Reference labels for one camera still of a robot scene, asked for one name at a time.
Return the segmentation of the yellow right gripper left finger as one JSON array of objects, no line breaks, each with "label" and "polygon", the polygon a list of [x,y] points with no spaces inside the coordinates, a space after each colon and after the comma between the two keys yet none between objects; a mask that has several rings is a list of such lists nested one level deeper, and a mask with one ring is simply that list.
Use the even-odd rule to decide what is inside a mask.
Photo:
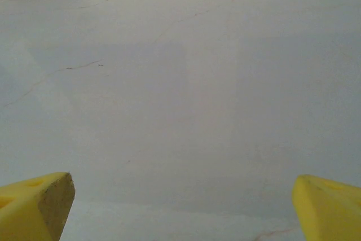
[{"label": "yellow right gripper left finger", "polygon": [[68,172],[1,187],[1,240],[60,240],[76,189]]}]

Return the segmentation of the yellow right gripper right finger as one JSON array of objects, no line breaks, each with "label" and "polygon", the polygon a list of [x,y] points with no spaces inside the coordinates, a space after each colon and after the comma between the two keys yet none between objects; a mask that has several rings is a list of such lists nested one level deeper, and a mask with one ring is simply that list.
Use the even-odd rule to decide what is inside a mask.
[{"label": "yellow right gripper right finger", "polygon": [[292,200],[306,240],[360,240],[360,187],[301,175]]}]

